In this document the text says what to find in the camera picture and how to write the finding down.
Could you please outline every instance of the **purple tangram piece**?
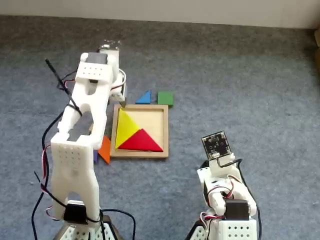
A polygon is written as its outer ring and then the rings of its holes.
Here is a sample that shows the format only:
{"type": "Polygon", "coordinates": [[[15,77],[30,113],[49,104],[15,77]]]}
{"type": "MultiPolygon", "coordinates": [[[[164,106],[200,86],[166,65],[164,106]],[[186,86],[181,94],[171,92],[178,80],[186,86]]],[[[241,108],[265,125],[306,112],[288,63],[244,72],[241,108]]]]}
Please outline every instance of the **purple tangram piece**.
{"type": "Polygon", "coordinates": [[[98,162],[98,151],[93,150],[93,162],[96,164],[98,162]]]}

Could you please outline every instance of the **yellow triangle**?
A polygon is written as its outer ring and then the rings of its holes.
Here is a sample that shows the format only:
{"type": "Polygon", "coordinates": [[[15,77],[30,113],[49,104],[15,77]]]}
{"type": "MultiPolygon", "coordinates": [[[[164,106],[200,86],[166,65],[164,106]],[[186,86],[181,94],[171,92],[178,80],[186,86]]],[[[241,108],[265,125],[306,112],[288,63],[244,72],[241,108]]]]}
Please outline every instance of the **yellow triangle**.
{"type": "Polygon", "coordinates": [[[121,108],[118,113],[118,125],[116,129],[115,148],[117,149],[140,128],[121,108]]]}

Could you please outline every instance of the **green square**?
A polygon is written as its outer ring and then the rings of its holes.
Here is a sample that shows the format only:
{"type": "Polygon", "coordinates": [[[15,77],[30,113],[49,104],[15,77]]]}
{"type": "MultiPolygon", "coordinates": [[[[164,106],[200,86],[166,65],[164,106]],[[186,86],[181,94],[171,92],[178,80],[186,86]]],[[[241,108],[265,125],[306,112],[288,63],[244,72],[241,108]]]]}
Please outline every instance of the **green square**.
{"type": "Polygon", "coordinates": [[[159,91],[158,92],[158,104],[169,105],[170,107],[174,105],[174,94],[171,91],[159,91]]]}

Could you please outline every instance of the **wooden tray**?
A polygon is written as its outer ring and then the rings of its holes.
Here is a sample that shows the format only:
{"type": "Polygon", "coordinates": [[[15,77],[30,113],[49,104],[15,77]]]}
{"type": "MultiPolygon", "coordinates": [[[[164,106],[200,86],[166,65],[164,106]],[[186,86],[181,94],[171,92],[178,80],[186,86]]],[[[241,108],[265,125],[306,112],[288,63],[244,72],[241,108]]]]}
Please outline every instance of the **wooden tray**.
{"type": "Polygon", "coordinates": [[[135,123],[144,129],[163,149],[163,152],[116,149],[118,113],[120,104],[114,105],[111,133],[111,157],[119,158],[167,158],[169,156],[168,106],[155,104],[129,104],[122,108],[135,123]]]}

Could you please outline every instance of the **circuit board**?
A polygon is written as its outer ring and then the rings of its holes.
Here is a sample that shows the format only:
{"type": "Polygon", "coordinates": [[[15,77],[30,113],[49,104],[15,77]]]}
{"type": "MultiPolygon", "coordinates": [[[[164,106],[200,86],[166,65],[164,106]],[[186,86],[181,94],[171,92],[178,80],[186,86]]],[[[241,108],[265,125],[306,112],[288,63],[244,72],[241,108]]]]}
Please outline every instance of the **circuit board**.
{"type": "Polygon", "coordinates": [[[232,153],[224,131],[204,136],[201,141],[208,160],[222,158],[232,153]]]}

